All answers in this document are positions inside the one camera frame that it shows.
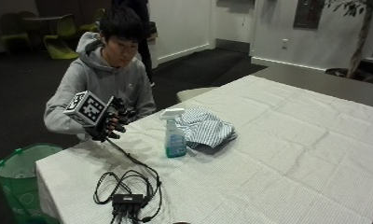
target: white stool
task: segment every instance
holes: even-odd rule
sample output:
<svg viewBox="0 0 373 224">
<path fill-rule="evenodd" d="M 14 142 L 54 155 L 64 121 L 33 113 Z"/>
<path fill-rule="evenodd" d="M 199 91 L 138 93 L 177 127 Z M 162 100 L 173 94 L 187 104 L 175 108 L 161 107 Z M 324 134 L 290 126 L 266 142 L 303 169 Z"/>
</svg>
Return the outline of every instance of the white stool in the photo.
<svg viewBox="0 0 373 224">
<path fill-rule="evenodd" d="M 207 87 L 207 88 L 198 88 L 193 90 L 179 91 L 177 93 L 177 101 L 183 102 L 189 100 L 190 98 L 194 98 L 199 94 L 205 93 L 206 91 L 213 90 L 215 87 Z"/>
</svg>

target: hood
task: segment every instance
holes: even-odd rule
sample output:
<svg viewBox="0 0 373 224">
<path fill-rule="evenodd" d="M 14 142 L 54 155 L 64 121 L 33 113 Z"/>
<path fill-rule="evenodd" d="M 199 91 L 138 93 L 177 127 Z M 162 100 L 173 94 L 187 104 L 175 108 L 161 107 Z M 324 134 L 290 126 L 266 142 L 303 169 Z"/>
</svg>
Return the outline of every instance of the hood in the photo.
<svg viewBox="0 0 373 224">
<path fill-rule="evenodd" d="M 89 66 L 104 71 L 112 71 L 106 61 L 101 57 L 102 42 L 97 33 L 85 32 L 80 38 L 76 52 L 80 60 Z"/>
</svg>

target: wall outlet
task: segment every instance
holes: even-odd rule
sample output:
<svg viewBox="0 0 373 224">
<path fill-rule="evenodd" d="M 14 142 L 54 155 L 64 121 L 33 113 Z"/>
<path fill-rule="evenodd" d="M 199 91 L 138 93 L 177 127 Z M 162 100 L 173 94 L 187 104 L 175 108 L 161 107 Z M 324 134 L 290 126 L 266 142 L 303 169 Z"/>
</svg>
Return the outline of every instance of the wall outlet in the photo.
<svg viewBox="0 0 373 224">
<path fill-rule="evenodd" d="M 288 40 L 283 39 L 283 41 L 282 41 L 282 49 L 286 49 L 287 46 L 288 46 Z"/>
</svg>

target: blue striped towel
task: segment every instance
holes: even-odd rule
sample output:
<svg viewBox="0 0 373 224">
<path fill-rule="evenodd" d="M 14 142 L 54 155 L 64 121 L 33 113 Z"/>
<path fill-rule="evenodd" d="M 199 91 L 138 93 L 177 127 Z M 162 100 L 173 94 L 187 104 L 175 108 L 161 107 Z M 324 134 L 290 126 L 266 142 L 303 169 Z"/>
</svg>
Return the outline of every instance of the blue striped towel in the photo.
<svg viewBox="0 0 373 224">
<path fill-rule="evenodd" d="M 185 109 L 183 114 L 175 118 L 175 126 L 185 132 L 189 148 L 199 144 L 214 148 L 237 137 L 233 125 L 202 107 Z"/>
</svg>

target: gray hoodie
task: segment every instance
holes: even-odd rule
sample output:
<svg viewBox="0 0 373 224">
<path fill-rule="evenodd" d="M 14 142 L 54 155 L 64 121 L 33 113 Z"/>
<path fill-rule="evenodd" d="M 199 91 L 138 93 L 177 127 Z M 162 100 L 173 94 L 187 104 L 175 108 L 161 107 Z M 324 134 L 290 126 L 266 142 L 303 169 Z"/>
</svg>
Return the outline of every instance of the gray hoodie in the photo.
<svg viewBox="0 0 373 224">
<path fill-rule="evenodd" d="M 110 96 L 122 98 L 125 108 L 137 111 L 135 119 L 155 111 L 141 61 L 134 58 L 123 68 L 113 68 L 102 59 L 101 48 L 98 34 L 84 33 L 76 49 L 78 59 L 70 63 L 58 89 L 46 102 L 44 121 L 52 132 L 85 133 L 81 124 L 62 113 L 80 91 L 90 91 L 105 103 Z"/>
</svg>

